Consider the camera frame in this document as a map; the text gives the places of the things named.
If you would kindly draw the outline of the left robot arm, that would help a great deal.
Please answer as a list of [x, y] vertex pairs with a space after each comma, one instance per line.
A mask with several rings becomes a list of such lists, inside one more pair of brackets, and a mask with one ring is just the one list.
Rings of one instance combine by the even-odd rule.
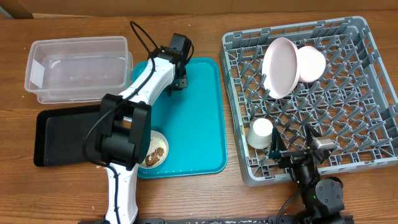
[[134, 83], [118, 95], [105, 95], [100, 104], [95, 149], [108, 174], [109, 205], [103, 223], [136, 223], [137, 171], [150, 145], [152, 106], [163, 91], [187, 87], [186, 65], [192, 41], [174, 33], [168, 46], [155, 48]]

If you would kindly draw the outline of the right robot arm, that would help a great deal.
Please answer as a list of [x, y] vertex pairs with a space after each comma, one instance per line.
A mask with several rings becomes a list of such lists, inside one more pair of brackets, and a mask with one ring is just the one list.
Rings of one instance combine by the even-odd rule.
[[[276, 223], [353, 223], [353, 217], [345, 217], [341, 211], [343, 183], [337, 177], [321, 178], [317, 165], [327, 160], [336, 150], [334, 142], [321, 136], [311, 125], [305, 125], [306, 149], [290, 152], [281, 133], [272, 129], [269, 158], [277, 161], [280, 169], [287, 169], [290, 178], [298, 185], [293, 194], [280, 208]], [[301, 196], [304, 210], [284, 218], [283, 211], [295, 198]]]

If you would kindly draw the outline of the large pink plate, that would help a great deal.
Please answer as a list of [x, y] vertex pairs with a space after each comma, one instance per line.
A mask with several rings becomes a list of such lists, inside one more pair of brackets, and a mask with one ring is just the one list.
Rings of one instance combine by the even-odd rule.
[[270, 90], [269, 96], [281, 99], [289, 95], [299, 81], [298, 48], [284, 37], [275, 39], [267, 48], [262, 74], [266, 76], [263, 86]]

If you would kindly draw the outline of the white paper cup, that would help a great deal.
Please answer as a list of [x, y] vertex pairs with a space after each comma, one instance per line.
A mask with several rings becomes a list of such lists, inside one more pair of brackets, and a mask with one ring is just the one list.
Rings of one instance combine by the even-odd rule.
[[273, 124], [266, 118], [255, 120], [246, 135], [248, 144], [255, 149], [264, 149], [272, 139]]

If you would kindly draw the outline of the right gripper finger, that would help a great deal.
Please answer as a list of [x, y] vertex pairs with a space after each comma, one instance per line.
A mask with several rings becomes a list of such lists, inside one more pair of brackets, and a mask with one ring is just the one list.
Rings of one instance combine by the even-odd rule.
[[305, 130], [305, 137], [306, 137], [307, 146], [311, 146], [311, 143], [312, 143], [314, 138], [321, 137], [321, 134], [315, 128], [313, 128], [311, 124], [306, 124], [304, 126], [304, 130]]
[[280, 132], [276, 127], [272, 129], [272, 138], [271, 138], [271, 145], [269, 148], [268, 157], [270, 159], [280, 159], [281, 158], [281, 151], [286, 151], [287, 148], [285, 143], [280, 135]]

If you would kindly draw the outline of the pink bowl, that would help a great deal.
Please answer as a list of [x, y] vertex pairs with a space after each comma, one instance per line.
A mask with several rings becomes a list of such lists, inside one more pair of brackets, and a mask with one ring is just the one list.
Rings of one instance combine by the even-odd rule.
[[318, 80], [326, 67], [325, 56], [312, 46], [304, 46], [298, 50], [300, 82], [310, 83]]

